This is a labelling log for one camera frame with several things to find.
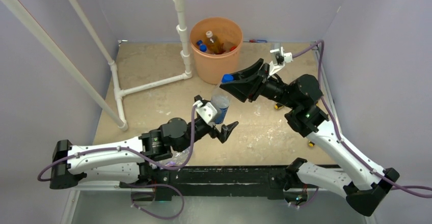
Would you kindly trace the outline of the small blue label bottle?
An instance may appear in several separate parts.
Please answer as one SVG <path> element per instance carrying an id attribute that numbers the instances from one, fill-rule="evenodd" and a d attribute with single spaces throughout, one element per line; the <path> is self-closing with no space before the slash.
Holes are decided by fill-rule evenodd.
<path id="1" fill-rule="evenodd" d="M 211 103 L 220 111 L 220 114 L 214 120 L 215 124 L 223 123 L 230 106 L 231 95 L 220 87 L 230 81 L 234 81 L 234 77 L 231 74 L 224 74 L 221 81 L 212 91 Z"/>

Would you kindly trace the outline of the yellow tea bottle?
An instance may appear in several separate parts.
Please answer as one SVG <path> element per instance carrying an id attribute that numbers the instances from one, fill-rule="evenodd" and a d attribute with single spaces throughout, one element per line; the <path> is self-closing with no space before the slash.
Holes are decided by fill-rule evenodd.
<path id="1" fill-rule="evenodd" d="M 209 48 L 214 54 L 223 54 L 223 45 L 219 38 L 212 31 L 207 31 L 205 35 L 207 48 Z"/>

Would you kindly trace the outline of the blue label water bottle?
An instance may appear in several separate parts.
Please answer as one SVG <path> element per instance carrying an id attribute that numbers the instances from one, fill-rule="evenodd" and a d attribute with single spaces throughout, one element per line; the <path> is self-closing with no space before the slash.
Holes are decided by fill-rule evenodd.
<path id="1" fill-rule="evenodd" d="M 207 48 L 207 46 L 205 44 L 201 44 L 199 46 L 199 50 L 203 53 L 206 53 L 206 54 L 214 54 L 210 49 Z"/>

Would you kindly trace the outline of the crushed clear bottle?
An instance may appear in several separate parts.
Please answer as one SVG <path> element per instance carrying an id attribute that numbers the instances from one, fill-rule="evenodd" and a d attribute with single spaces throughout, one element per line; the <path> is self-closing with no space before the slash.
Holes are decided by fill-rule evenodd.
<path id="1" fill-rule="evenodd" d="M 186 148 L 182 152 L 173 152 L 171 158 L 159 161 L 159 163 L 168 167 L 179 166 L 184 162 L 187 162 L 189 155 L 190 155 L 190 147 Z"/>

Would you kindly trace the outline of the small red cap bottle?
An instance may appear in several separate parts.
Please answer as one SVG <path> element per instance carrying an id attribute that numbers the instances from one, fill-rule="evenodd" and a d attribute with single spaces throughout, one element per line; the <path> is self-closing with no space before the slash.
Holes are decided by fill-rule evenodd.
<path id="1" fill-rule="evenodd" d="M 229 53 L 229 52 L 233 51 L 236 47 L 237 47 L 237 45 L 230 42 L 230 41 L 225 41 L 222 44 L 222 49 L 223 49 L 224 53 Z"/>

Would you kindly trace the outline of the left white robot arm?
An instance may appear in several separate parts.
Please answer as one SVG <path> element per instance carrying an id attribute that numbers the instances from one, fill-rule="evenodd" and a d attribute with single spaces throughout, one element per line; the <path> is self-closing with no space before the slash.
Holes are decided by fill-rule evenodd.
<path id="1" fill-rule="evenodd" d="M 72 188 L 90 181 L 118 181 L 145 188 L 152 181 L 149 163 L 169 159 L 173 152 L 191 149 L 191 144 L 206 135 L 224 143 L 235 121 L 217 128 L 201 117 L 187 123 L 172 118 L 157 129 L 124 141 L 99 146 L 73 145 L 69 140 L 58 141 L 53 152 L 50 189 Z"/>

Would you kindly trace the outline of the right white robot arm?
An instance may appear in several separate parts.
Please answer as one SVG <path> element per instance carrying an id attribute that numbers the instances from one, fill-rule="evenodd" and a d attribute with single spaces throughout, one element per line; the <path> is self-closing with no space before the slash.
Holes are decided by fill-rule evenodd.
<path id="1" fill-rule="evenodd" d="M 336 172 L 297 158 L 286 168 L 285 189 L 312 184 L 338 194 L 355 211 L 371 216 L 392 182 L 398 180 L 395 169 L 385 169 L 370 160 L 337 132 L 337 126 L 318 106 L 323 93 L 315 76 L 304 74 L 284 83 L 270 73 L 270 64 L 259 59 L 246 69 L 225 75 L 220 87 L 241 102 L 263 96 L 289 107 L 285 119 L 291 129 L 319 146 L 342 169 Z"/>

